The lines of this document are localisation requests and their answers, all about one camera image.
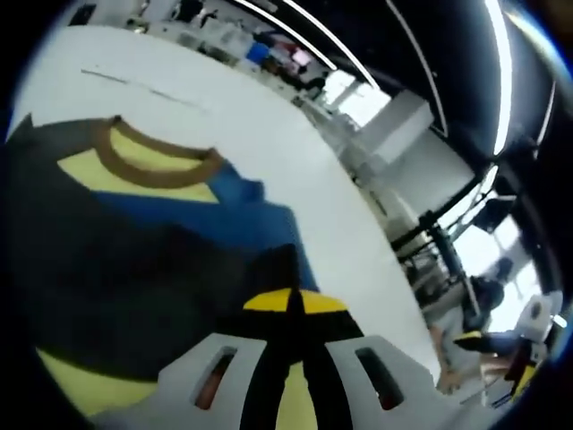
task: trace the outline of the blue fabric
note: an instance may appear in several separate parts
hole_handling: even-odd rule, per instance
[[[225,163],[218,173],[207,181],[207,185],[224,204],[262,202],[265,189],[262,182],[242,179],[235,168]]]
[[[293,244],[297,251],[301,288],[318,291],[295,215],[287,207],[268,202],[217,204],[121,193],[97,193],[97,196],[102,202],[129,214],[136,222],[175,223],[226,246],[259,252]]]

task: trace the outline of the brown trim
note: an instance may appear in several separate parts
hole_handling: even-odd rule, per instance
[[[196,168],[173,172],[152,172],[137,168],[125,159],[122,159],[115,151],[112,142],[109,140],[109,132],[112,127],[145,148],[171,157],[201,160],[202,163]],[[101,164],[112,174],[121,177],[123,180],[147,188],[183,188],[205,182],[211,176],[217,174],[224,162],[223,158],[214,149],[197,150],[184,148],[153,139],[131,127],[120,116],[103,121],[102,126],[97,130],[97,134],[95,150]]]

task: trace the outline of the desk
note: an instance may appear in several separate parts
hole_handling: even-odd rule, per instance
[[[36,125],[121,114],[159,139],[216,147],[244,177],[264,182],[268,200],[292,208],[322,292],[342,299],[365,334],[437,377],[430,335],[387,238],[320,134],[272,90],[165,40],[87,26],[49,40],[18,96],[12,127],[29,112]]]

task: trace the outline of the ceiling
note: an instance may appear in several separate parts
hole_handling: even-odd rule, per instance
[[[387,93],[405,87],[428,100],[436,118],[435,129],[447,135],[449,145],[471,168],[477,172],[487,165],[500,119],[500,60],[484,0],[296,2],[364,65],[379,71],[374,77]],[[281,21],[340,68],[362,77],[320,30],[289,5],[280,0],[273,3],[278,6],[274,15]],[[536,140],[549,104],[552,78],[520,31],[508,19],[505,22],[513,60],[508,141],[523,136]]]

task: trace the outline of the white tabletop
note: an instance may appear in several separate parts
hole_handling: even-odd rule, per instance
[[[162,39],[69,27],[32,64],[13,126],[29,112],[36,125],[120,114],[159,139],[216,147],[244,177],[262,180],[271,202],[293,210],[321,291],[342,299],[365,334],[383,336],[434,377],[439,373],[417,303],[376,219],[304,114],[272,90]]]

